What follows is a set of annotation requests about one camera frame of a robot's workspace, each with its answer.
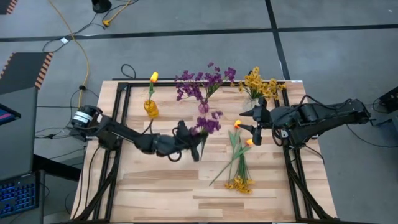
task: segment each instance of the hazard stripe tape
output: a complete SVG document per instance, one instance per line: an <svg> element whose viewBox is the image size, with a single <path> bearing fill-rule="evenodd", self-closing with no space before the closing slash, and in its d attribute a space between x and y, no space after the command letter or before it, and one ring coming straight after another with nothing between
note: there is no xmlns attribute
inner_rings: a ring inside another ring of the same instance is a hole
<svg viewBox="0 0 398 224"><path fill-rule="evenodd" d="M11 0L10 5L8 5L7 8L7 15L10 15L14 11L15 7L17 6L17 2L18 0Z"/></svg>
<svg viewBox="0 0 398 224"><path fill-rule="evenodd" d="M0 79L3 77L4 71L6 70L6 68L7 68L7 66L8 66L8 63L10 62L12 56L14 56L14 53L11 54L10 58L7 60L6 65L4 66L3 70L1 71L1 73L0 73Z"/></svg>
<svg viewBox="0 0 398 224"><path fill-rule="evenodd" d="M37 76L35 86L37 89L40 89L43 85L45 74L47 73L47 70L49 69L52 57L54 56L54 53L48 53L45 56L42 68L40 69L39 75Z"/></svg>

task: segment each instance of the orange flower bud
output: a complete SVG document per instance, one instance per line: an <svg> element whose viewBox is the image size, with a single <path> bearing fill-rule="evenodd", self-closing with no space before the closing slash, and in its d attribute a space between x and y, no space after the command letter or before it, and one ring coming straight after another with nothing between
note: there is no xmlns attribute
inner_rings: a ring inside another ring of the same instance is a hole
<svg viewBox="0 0 398 224"><path fill-rule="evenodd" d="M254 145L253 139L248 139L248 140L246 141L246 144L247 144L248 146Z"/></svg>
<svg viewBox="0 0 398 224"><path fill-rule="evenodd" d="M236 129L238 129L239 128L239 124L242 124L242 121L240 121L240 120L236 120L235 121L235 124L234 124L234 127L236 128Z"/></svg>
<svg viewBox="0 0 398 224"><path fill-rule="evenodd" d="M150 77L150 82L155 83L158 78L159 78L159 73L154 72L154 74Z"/></svg>

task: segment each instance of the keyboard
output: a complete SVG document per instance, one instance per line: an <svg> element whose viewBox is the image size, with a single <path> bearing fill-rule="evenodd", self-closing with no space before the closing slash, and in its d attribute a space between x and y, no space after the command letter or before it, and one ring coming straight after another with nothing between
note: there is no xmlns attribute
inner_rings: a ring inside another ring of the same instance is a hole
<svg viewBox="0 0 398 224"><path fill-rule="evenodd" d="M0 181L0 218L39 206L40 174Z"/></svg>

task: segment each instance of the green stem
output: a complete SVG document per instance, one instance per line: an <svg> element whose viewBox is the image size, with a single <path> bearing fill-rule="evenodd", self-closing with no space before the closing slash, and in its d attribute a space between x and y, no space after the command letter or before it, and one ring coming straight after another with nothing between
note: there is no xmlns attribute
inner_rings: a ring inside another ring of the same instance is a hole
<svg viewBox="0 0 398 224"><path fill-rule="evenodd" d="M244 154L245 152L247 152L248 150L250 150L250 147L245 146L243 148L243 150L236 152L235 156L233 157L233 159L221 170L221 172L210 182L209 186L211 184L214 183L214 181L216 181L216 179L224 172L224 170L235 160L237 159L241 154Z"/></svg>

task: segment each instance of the computer monitor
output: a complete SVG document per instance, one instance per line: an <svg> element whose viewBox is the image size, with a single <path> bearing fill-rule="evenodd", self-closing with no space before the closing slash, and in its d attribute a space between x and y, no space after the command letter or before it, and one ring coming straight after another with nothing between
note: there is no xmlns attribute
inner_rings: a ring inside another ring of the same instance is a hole
<svg viewBox="0 0 398 224"><path fill-rule="evenodd" d="M21 114L0 104L0 125L10 123L21 118Z"/></svg>

